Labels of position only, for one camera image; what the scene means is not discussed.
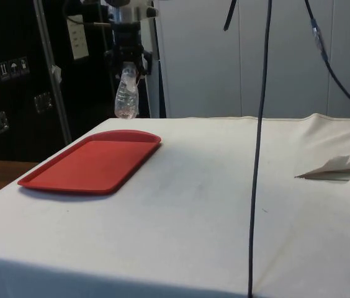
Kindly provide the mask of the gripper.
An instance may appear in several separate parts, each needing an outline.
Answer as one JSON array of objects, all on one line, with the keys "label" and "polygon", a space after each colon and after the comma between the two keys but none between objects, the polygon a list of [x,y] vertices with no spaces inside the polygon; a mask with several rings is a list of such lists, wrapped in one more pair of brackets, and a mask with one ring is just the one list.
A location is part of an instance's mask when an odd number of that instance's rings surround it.
[{"label": "gripper", "polygon": [[104,53],[104,61],[109,73],[120,79],[123,70],[122,47],[138,48],[133,62],[137,69],[136,81],[139,83],[145,76],[149,76],[153,67],[153,53],[146,51],[141,42],[141,24],[112,24],[114,48]]}]

